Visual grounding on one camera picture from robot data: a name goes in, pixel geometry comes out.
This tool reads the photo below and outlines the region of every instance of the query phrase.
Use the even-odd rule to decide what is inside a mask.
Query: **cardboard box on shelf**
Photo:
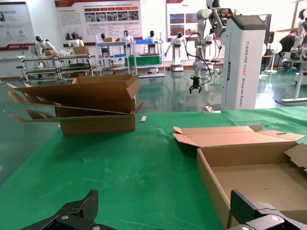
[[[307,224],[307,145],[303,135],[263,126],[178,128],[177,141],[199,147],[197,165],[224,229],[238,225],[230,193],[269,203],[285,216]]]
[[[44,51],[46,56],[57,56],[58,53],[55,50],[45,50]]]
[[[20,122],[60,122],[64,135],[135,130],[135,115],[144,106],[135,106],[139,76],[132,74],[80,77],[73,84],[17,88],[10,97],[18,104],[55,107],[56,116],[27,109],[32,120],[10,115]]]
[[[89,54],[88,46],[76,46],[73,48],[75,54]]]
[[[113,38],[113,37],[106,37],[106,38],[104,38],[104,42],[115,42],[115,41],[116,41],[116,39]]]

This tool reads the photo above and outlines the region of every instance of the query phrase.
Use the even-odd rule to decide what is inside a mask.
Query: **table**
[[[136,117],[135,132],[64,137],[58,130],[0,188],[1,228],[30,225],[97,189],[97,223],[121,230],[222,230],[196,148],[177,143],[172,127],[263,124],[307,133],[305,107],[146,116],[145,122]]]

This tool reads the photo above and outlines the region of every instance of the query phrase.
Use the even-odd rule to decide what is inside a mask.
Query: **person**
[[[280,40],[280,44],[282,44],[283,46],[281,53],[291,52],[291,48],[293,47],[295,43],[295,37],[297,36],[297,34],[298,34],[297,30],[292,30],[290,34],[288,34],[286,37]]]

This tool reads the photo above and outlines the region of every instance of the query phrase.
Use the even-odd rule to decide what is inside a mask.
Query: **banner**
[[[197,11],[206,8],[206,1],[201,5],[199,0],[167,0],[167,38],[176,37],[179,32],[185,37],[197,32]]]
[[[0,2],[0,51],[34,46],[35,36],[25,2]]]
[[[140,0],[56,0],[63,45],[76,33],[85,45],[94,46],[96,35],[120,39],[127,30],[142,39]]]

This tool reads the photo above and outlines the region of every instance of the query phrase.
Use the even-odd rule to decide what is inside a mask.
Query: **white fan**
[[[277,73],[277,70],[273,70],[273,65],[274,65],[274,60],[275,60],[275,54],[278,54],[279,52],[281,52],[281,50],[283,49],[282,44],[280,44],[279,42],[273,42],[270,46],[270,50],[272,51],[272,55],[273,58],[271,60],[271,69],[269,70],[265,70],[265,72],[268,73]]]

